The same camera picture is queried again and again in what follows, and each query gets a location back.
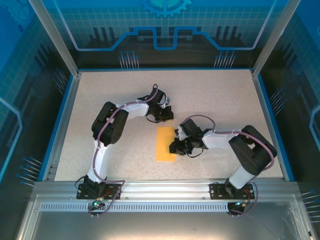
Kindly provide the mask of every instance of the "vented metal strip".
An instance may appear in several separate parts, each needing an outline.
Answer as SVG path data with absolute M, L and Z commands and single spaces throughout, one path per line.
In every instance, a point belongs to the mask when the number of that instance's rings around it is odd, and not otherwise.
M 45 202 L 42 203 L 40 210 L 42 212 L 87 212 L 88 202 Z M 226 202 L 115 202 L 111 206 L 110 212 L 228 212 L 228 203 Z

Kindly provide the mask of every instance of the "grid pattern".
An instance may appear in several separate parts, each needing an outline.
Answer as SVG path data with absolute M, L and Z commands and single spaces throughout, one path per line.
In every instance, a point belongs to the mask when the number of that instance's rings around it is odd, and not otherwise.
M 292 16 L 278 47 L 288 43 L 291 43 L 291 48 L 297 56 L 291 65 L 292 72 L 305 74 L 320 101 L 320 50 L 297 13 Z
M 38 76 L 40 74 L 41 67 L 34 57 L 37 51 L 42 51 L 40 44 L 44 43 L 46 43 L 45 46 L 53 49 L 54 46 L 46 30 L 42 27 L 38 17 L 35 16 L 24 30 L 15 49 L 0 72 L 0 96 L 9 104 L 14 103 L 28 74 L 30 76 Z M 9 112 L 10 110 L 0 103 L 0 129 Z
M 106 35 L 110 39 L 113 29 L 116 38 L 129 32 L 133 27 L 160 27 L 160 38 L 172 38 L 169 35 L 169 27 L 177 26 L 197 26 L 207 32 L 211 37 L 215 37 L 220 26 L 221 31 L 229 26 L 237 26 L 236 35 L 241 34 L 241 40 L 246 47 L 252 47 L 257 35 L 270 11 L 270 6 L 188 6 L 187 10 L 168 18 L 156 17 L 150 14 L 143 7 L 109 7 L 109 8 L 63 8 L 63 17 L 70 28 L 79 48 L 85 48 L 90 42 L 90 37 L 95 33 L 93 28 L 107 27 Z M 261 36 L 259 44 L 266 42 L 273 29 L 283 7 L 276 6 L 270 16 L 264 34 Z M 49 9 L 49 13 L 68 47 L 72 45 L 70 37 L 63 25 L 63 22 L 56 9 Z M 231 37 L 232 31 L 228 32 L 226 39 Z

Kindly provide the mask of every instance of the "gear logo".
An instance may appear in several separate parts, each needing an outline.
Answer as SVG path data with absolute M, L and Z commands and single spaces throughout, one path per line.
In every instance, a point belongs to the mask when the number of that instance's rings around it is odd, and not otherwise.
M 23 21 L 27 20 L 30 14 L 28 0 L 0 0 L 0 6 L 7 7 L 7 10 L 18 24 L 22 24 Z
M 156 14 L 159 18 L 168 15 L 174 17 L 175 14 L 180 14 L 182 10 L 187 9 L 187 5 L 191 4 L 191 0 L 140 0 L 144 5 L 144 10 L 150 14 Z

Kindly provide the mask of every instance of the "work surface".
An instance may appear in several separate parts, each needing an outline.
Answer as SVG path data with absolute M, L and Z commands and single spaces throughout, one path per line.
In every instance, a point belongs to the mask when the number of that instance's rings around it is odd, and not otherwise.
M 124 104 L 151 93 L 157 83 L 170 98 L 174 120 L 151 123 L 145 117 L 125 124 L 114 146 L 108 178 L 125 180 L 228 178 L 240 163 L 231 150 L 205 150 L 197 158 L 177 156 L 157 162 L 157 127 L 175 128 L 188 116 L 207 115 L 217 131 L 253 125 L 268 141 L 270 133 L 249 70 L 168 70 L 82 73 L 56 173 L 56 181 L 75 181 L 88 173 L 93 159 L 91 126 L 105 102 Z M 195 117 L 202 130 L 211 128 Z M 278 159 L 260 177 L 282 177 Z

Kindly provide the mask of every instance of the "blue enclosure wall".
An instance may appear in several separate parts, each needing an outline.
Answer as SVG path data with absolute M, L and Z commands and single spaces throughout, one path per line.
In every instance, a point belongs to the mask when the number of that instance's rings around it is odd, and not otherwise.
M 303 191 L 320 191 L 319 11 L 318 0 L 300 2 L 261 71 L 294 178 Z
M 44 0 L 77 66 L 251 68 L 287 0 Z
M 27 0 L 0 1 L 0 35 L 0 233 L 14 239 L 38 173 L 23 158 L 43 161 L 70 72 Z

